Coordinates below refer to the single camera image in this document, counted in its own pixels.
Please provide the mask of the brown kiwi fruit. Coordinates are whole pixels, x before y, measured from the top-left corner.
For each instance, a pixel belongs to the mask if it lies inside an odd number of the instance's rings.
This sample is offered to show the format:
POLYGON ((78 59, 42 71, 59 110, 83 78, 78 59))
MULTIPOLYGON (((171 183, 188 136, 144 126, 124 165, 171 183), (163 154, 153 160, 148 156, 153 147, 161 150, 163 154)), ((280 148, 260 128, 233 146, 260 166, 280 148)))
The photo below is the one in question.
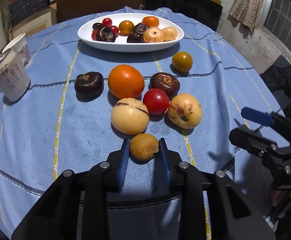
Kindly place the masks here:
POLYGON ((130 153, 138 161, 149 161, 159 152, 159 142, 151 134, 138 134, 130 141, 130 153))

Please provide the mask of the cream pepino melon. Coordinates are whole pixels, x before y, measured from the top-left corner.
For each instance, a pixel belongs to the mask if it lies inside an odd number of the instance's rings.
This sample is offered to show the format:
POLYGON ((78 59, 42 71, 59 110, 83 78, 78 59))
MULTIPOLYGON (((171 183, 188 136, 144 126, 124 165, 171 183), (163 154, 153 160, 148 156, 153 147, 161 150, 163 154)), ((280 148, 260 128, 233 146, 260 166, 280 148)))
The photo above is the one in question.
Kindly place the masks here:
POLYGON ((111 113, 112 126, 128 135, 144 132, 149 122, 150 114, 146 105, 135 98, 120 99, 111 113))

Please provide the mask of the cream fruit purple streaks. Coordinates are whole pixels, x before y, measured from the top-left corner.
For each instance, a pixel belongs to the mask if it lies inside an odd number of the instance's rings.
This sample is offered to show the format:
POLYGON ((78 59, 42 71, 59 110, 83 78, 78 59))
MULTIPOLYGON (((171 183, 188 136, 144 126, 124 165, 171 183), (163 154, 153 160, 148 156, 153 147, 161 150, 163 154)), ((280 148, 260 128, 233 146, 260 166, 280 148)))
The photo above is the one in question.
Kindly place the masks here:
POLYGON ((202 120, 202 106, 191 94, 178 94, 170 101, 167 116, 176 126, 182 129, 193 129, 202 120))

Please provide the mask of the green-yellow small fruit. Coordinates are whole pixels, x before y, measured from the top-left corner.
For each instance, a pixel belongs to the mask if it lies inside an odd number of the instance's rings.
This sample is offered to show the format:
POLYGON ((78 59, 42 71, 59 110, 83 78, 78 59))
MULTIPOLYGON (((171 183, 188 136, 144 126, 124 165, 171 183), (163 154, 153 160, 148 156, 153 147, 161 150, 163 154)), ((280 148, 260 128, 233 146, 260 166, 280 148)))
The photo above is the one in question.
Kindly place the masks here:
POLYGON ((193 59, 190 54, 185 51, 179 51, 172 58, 173 67, 181 73, 188 73, 193 66, 193 59))

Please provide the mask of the dark mangosteen front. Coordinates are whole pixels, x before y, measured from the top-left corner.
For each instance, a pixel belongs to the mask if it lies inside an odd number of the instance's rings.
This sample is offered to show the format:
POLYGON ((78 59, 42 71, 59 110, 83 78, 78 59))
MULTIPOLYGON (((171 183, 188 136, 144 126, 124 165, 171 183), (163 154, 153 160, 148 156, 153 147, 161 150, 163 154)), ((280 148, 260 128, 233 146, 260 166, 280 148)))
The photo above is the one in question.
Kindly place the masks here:
POLYGON ((116 35, 109 27, 104 26, 96 32, 96 40, 103 42, 115 42, 116 35))

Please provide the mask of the red cherry tomato front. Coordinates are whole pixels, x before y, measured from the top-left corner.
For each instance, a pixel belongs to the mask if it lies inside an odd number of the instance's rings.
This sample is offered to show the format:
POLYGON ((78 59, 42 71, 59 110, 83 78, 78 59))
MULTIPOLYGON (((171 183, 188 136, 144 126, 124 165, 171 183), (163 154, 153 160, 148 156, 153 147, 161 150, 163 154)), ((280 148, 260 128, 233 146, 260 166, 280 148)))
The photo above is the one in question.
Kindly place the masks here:
POLYGON ((96 34, 97 34, 97 30, 94 30, 93 32, 92 32, 92 34, 91 34, 91 37, 92 37, 92 40, 96 40, 97 38, 96 38, 96 34))

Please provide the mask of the red cherry tomato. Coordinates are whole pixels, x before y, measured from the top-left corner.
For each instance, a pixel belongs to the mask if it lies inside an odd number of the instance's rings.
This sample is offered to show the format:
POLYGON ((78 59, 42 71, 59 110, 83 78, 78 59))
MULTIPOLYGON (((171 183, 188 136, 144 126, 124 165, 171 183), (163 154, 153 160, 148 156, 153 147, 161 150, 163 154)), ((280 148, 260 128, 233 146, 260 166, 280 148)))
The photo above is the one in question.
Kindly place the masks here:
POLYGON ((104 26, 110 27, 112 25, 112 20, 110 18, 105 18, 103 19, 102 24, 104 26))
POLYGON ((118 36, 119 34, 119 29, 118 27, 114 26, 114 25, 111 25, 110 26, 110 29, 112 30, 112 32, 114 33, 115 36, 118 36))
POLYGON ((97 38, 96 38, 96 34, 97 34, 97 30, 94 30, 93 32, 92 32, 92 34, 91 34, 91 37, 92 37, 92 40, 96 40, 97 38))

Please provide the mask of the peach colored streaked fruit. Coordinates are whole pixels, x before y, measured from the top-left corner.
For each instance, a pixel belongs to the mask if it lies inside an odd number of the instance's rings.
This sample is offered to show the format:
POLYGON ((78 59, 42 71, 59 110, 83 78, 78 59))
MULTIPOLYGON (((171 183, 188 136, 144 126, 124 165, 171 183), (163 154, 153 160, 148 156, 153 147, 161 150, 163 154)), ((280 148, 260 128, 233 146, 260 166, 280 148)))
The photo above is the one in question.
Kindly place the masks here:
POLYGON ((161 29, 151 27, 148 28, 143 34, 143 40, 146 43, 157 43, 164 41, 164 33, 161 29))

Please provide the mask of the small dark plum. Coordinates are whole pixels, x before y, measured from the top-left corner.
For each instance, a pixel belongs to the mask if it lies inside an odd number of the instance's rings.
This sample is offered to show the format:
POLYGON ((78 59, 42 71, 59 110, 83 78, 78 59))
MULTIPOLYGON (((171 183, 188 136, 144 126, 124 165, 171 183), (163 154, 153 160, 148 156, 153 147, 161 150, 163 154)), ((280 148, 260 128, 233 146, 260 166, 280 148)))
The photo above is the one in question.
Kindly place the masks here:
POLYGON ((93 28, 93 31, 99 31, 100 29, 102 29, 103 27, 105 27, 105 25, 103 25, 102 23, 94 23, 92 28, 93 28))

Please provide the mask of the dark shiny plum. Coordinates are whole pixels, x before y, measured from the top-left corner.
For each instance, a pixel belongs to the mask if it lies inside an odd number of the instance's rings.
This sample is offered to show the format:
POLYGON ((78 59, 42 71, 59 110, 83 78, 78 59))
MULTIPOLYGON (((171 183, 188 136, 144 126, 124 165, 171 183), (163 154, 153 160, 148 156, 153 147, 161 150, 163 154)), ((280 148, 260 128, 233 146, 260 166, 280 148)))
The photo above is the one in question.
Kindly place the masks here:
POLYGON ((128 43, 143 43, 143 35, 140 33, 131 33, 128 37, 127 37, 127 42, 128 43))

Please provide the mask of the small orange yellow citrus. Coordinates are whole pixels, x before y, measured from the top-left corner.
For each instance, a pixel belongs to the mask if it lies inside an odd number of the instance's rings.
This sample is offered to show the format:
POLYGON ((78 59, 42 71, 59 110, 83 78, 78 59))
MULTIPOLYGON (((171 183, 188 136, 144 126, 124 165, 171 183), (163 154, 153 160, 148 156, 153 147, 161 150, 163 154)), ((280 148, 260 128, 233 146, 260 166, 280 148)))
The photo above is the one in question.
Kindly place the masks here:
POLYGON ((129 36, 134 29, 134 24, 131 21, 122 21, 119 24, 119 35, 121 36, 129 36))

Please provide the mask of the black bag on floor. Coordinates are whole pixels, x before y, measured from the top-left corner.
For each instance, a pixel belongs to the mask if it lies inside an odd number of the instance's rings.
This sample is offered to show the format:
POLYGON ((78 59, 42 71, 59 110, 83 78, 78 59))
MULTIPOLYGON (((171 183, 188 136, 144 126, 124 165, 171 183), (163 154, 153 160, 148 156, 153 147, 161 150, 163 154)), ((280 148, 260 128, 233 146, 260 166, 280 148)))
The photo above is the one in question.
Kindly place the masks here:
POLYGON ((291 120, 291 64, 280 55, 260 77, 291 120))

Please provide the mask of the black chair back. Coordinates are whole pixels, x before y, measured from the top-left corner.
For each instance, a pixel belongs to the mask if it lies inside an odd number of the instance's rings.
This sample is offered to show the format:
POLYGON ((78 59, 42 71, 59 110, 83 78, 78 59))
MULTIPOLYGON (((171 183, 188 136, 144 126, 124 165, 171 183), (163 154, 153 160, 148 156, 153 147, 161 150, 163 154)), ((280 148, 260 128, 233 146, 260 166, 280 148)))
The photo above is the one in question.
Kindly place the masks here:
POLYGON ((212 0, 145 0, 146 10, 169 8, 193 18, 216 31, 222 14, 222 6, 212 0))

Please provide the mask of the white beverage can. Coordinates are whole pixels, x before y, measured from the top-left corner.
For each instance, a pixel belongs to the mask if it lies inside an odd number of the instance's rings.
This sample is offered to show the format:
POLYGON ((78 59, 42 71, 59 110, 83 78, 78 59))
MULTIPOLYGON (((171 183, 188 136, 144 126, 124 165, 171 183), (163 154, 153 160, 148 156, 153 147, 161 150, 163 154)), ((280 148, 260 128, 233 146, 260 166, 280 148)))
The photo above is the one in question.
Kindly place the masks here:
POLYGON ((19 56, 12 49, 0 55, 0 90, 10 102, 20 100, 30 85, 28 76, 19 56))

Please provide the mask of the framed picture beige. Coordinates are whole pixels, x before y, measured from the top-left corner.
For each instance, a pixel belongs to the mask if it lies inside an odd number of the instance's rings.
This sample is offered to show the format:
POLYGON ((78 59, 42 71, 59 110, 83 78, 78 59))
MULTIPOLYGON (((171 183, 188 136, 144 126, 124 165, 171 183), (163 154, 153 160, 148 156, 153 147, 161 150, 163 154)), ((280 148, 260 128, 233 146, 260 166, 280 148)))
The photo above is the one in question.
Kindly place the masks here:
POLYGON ((57 10, 57 3, 53 3, 12 27, 9 31, 9 41, 18 35, 25 34, 25 37, 28 37, 55 25, 57 10))

